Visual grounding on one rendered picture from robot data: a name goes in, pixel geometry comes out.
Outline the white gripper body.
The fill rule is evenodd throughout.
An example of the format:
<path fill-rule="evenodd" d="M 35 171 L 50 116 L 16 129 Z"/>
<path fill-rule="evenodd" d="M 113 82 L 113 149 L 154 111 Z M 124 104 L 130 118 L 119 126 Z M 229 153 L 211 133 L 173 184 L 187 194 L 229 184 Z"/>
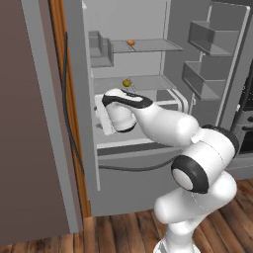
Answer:
<path fill-rule="evenodd" d="M 115 130 L 111 124 L 111 120 L 109 119 L 107 110 L 103 105 L 97 106 L 97 111 L 99 115 L 99 120 L 102 125 L 102 129 L 105 135 L 111 135 L 115 133 Z"/>

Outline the grey left fridge door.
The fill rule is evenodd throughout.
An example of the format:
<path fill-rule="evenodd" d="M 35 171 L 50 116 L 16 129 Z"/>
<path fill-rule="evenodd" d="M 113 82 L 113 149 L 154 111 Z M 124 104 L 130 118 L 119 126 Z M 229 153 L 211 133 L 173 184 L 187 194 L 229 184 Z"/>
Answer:
<path fill-rule="evenodd" d="M 100 190 L 97 149 L 94 138 L 94 88 L 90 66 L 87 25 L 88 8 L 84 0 L 63 0 L 69 41 L 71 71 L 79 124 L 81 154 L 87 193 Z"/>

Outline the grey fridge door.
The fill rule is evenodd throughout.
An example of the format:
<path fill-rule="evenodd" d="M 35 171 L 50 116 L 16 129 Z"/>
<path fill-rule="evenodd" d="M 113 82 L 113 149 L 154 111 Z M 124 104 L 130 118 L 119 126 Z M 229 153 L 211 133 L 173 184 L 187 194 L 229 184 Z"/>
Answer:
<path fill-rule="evenodd" d="M 231 126 L 243 77 L 251 54 L 246 47 L 253 41 L 251 18 L 253 0 L 171 0 L 167 39 L 182 48 L 165 54 L 163 74 L 188 102 L 188 112 L 203 126 Z M 217 29 L 238 31 L 232 56 L 209 56 L 188 43 L 190 23 L 210 22 Z M 227 63 L 229 73 L 220 100 L 202 101 L 182 80 L 185 61 L 217 61 Z"/>
<path fill-rule="evenodd" d="M 84 0 L 63 0 L 69 41 L 71 71 L 79 124 L 81 154 L 87 193 L 100 190 L 97 149 L 94 138 L 94 88 L 90 66 L 87 25 L 88 8 Z"/>

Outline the grey fridge glass shelf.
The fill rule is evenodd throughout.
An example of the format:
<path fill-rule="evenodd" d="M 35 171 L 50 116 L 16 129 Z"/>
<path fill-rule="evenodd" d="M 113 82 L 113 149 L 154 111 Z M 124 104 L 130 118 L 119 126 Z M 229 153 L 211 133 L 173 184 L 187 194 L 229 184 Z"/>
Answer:
<path fill-rule="evenodd" d="M 134 45 L 126 41 L 112 41 L 114 53 L 127 52 L 154 52 L 154 51 L 181 51 L 182 48 L 165 39 L 135 40 Z"/>
<path fill-rule="evenodd" d="M 128 87 L 130 91 L 162 90 L 176 88 L 176 86 L 164 75 L 130 76 L 128 79 L 131 81 L 131 85 Z M 124 89 L 124 80 L 124 77 L 95 78 L 93 80 L 95 85 L 95 93 L 102 94 L 113 88 Z"/>

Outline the white fridge crisper drawer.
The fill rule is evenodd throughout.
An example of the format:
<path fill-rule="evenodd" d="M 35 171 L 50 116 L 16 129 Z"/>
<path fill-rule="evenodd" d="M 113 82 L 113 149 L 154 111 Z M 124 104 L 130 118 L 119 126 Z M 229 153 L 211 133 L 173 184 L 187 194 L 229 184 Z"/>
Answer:
<path fill-rule="evenodd" d="M 183 113 L 188 112 L 188 102 L 183 97 L 183 95 L 176 89 L 162 89 L 162 90 L 144 90 L 144 91 L 130 91 L 128 88 L 125 88 L 125 91 L 131 92 L 134 95 L 142 95 L 151 99 L 158 106 L 161 106 L 164 109 L 179 111 Z M 95 115 L 96 115 L 96 129 L 97 133 L 100 136 L 105 135 L 102 129 L 102 125 L 99 120 L 99 115 L 97 111 L 97 106 L 102 105 L 102 94 L 95 96 Z"/>

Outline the grey right fridge door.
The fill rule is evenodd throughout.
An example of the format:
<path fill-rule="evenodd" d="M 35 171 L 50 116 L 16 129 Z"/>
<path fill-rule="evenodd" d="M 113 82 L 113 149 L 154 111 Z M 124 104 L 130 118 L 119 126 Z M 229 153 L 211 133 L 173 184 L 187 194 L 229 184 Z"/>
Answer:
<path fill-rule="evenodd" d="M 251 18 L 253 0 L 171 0 L 167 39 L 182 48 L 165 54 L 163 74 L 188 102 L 188 112 L 203 126 L 231 126 L 243 77 L 251 54 L 246 47 L 253 41 Z M 190 23 L 210 22 L 217 29 L 238 31 L 232 56 L 209 56 L 188 43 Z M 229 73 L 220 100 L 202 101 L 182 80 L 185 61 L 217 61 L 227 63 Z"/>

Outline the wooden cabinet side panel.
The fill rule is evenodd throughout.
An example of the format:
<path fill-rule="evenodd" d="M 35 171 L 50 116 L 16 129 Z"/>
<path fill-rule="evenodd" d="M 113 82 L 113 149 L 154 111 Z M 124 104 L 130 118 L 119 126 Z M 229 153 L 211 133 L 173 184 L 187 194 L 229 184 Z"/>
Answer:
<path fill-rule="evenodd" d="M 63 114 L 70 140 L 81 213 L 83 217 L 89 217 L 91 215 L 91 205 L 87 197 L 83 158 L 81 154 L 81 140 L 79 134 L 79 123 L 77 120 L 77 109 L 71 71 L 71 60 L 68 49 L 68 35 L 63 0 L 48 0 L 48 5 L 62 89 Z"/>

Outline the grey door bin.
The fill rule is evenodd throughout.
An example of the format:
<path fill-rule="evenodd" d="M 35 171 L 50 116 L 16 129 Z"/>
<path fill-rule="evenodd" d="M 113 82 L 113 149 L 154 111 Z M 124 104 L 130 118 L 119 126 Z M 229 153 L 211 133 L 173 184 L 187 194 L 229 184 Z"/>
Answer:
<path fill-rule="evenodd" d="M 188 43 L 209 56 L 232 56 L 238 31 L 217 29 L 210 22 L 190 23 Z"/>
<path fill-rule="evenodd" d="M 185 61 L 182 80 L 202 101 L 220 100 L 229 73 L 227 63 Z"/>
<path fill-rule="evenodd" d="M 112 67 L 114 65 L 114 46 L 110 39 L 103 38 L 99 31 L 89 32 L 91 67 Z"/>

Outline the grey freezer drawer front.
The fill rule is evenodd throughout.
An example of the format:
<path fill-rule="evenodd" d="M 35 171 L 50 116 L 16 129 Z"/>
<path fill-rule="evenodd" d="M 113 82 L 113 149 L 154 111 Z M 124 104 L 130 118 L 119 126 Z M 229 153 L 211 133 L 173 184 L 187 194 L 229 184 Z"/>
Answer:
<path fill-rule="evenodd" d="M 162 164 L 179 153 L 180 149 L 168 147 L 103 155 L 98 161 L 100 165 L 142 168 Z M 96 183 L 91 185 L 93 216 L 150 210 L 158 197 L 178 188 L 170 165 L 144 172 L 102 169 L 99 176 L 100 190 L 97 190 Z"/>

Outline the black built-in oven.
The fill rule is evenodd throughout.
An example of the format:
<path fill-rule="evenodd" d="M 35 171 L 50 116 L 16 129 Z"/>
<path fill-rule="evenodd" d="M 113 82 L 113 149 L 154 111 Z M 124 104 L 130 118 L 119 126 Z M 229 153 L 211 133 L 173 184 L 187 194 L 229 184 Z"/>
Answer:
<path fill-rule="evenodd" d="M 253 154 L 253 68 L 246 78 L 238 106 L 231 127 L 239 142 L 237 154 Z"/>

